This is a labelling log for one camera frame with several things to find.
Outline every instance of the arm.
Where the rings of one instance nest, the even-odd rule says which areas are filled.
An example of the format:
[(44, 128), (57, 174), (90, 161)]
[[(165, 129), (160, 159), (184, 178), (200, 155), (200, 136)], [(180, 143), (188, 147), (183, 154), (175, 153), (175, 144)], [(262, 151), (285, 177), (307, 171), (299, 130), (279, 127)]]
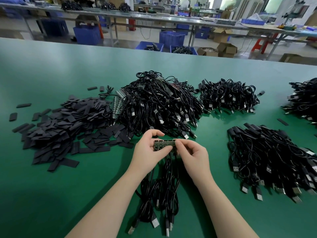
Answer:
[(152, 136), (163, 136), (156, 129), (146, 131), (136, 144), (125, 174), (68, 233), (67, 238), (116, 237), (133, 193), (141, 180), (164, 158), (172, 146), (154, 152)]
[(258, 238), (212, 178), (206, 148), (191, 140), (175, 142), (185, 168), (207, 207), (218, 238)]

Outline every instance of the person's right hand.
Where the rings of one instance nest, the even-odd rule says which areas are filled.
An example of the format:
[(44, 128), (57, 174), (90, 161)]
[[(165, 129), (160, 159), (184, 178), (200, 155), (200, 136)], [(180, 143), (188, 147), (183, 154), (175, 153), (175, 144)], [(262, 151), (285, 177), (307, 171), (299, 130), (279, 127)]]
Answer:
[(208, 152), (205, 147), (187, 139), (177, 139), (175, 145), (189, 176), (196, 186), (201, 181), (212, 178)]

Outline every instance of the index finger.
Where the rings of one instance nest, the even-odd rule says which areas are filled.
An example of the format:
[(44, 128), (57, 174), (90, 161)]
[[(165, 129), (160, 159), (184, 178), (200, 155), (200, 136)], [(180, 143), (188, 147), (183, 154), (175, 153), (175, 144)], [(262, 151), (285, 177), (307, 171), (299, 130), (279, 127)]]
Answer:
[(200, 144), (192, 140), (188, 140), (188, 139), (177, 139), (177, 140), (179, 140), (182, 144), (184, 144), (184, 146), (187, 146), (188, 148), (190, 148), (193, 151), (193, 153), (203, 148)]
[(164, 136), (164, 133), (158, 129), (149, 129), (148, 131), (146, 131), (144, 133), (144, 135), (142, 136), (141, 140), (145, 139), (145, 140), (150, 140), (152, 138), (152, 136)]

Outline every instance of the green table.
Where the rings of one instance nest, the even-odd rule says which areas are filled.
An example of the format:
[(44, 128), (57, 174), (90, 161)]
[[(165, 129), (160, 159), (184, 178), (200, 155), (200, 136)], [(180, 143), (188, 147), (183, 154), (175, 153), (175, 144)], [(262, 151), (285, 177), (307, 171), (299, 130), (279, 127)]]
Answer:
[[(263, 202), (255, 200), (251, 192), (242, 193), (240, 181), (233, 178), (228, 167), (226, 131), (245, 122), (265, 124), (285, 130), (295, 144), (316, 151), (315, 127), (306, 120), (284, 115), (280, 105), (292, 93), (288, 82), (315, 78), (317, 67), (5, 38), (0, 39), (0, 236), (64, 237), (125, 172), (133, 153), (116, 146), (110, 152), (78, 154), (73, 157), (80, 161), (77, 168), (61, 166), (50, 173), (46, 171), (49, 164), (31, 165), (34, 151), (22, 150), (20, 134), (11, 130), (30, 122), (35, 112), (58, 108), (70, 94), (97, 96), (97, 90), (87, 91), (87, 87), (101, 85), (117, 90), (135, 80), (137, 72), (149, 70), (188, 80), (195, 87), (204, 78), (232, 78), (266, 91), (256, 114), (203, 116), (194, 131), (197, 142), (209, 152), (218, 186), (261, 238), (314, 237), (317, 197), (303, 191), (303, 202), (295, 204), (287, 196), (264, 188)], [(32, 106), (15, 108), (27, 102)], [(13, 112), (18, 112), (18, 120), (9, 122)], [(284, 126), (277, 118), (290, 125)], [(182, 177), (177, 192), (180, 210), (170, 236), (216, 237), (198, 191), (188, 177)], [(139, 198), (133, 195), (118, 237), (129, 237), (126, 231), (138, 204)], [(156, 214), (164, 224), (159, 212)], [(164, 234), (162, 225), (153, 229), (151, 224), (141, 223), (133, 237)]]

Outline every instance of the person's left hand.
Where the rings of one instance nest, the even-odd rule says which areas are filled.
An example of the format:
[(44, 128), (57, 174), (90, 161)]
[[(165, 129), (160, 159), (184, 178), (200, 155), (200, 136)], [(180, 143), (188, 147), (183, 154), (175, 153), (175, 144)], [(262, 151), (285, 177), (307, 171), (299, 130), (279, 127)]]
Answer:
[(127, 171), (142, 176), (142, 179), (156, 166), (156, 164), (168, 155), (172, 146), (166, 146), (159, 151), (154, 151), (152, 136), (164, 136), (164, 133), (157, 129), (149, 129), (144, 133), (140, 141), (135, 145), (133, 157)]

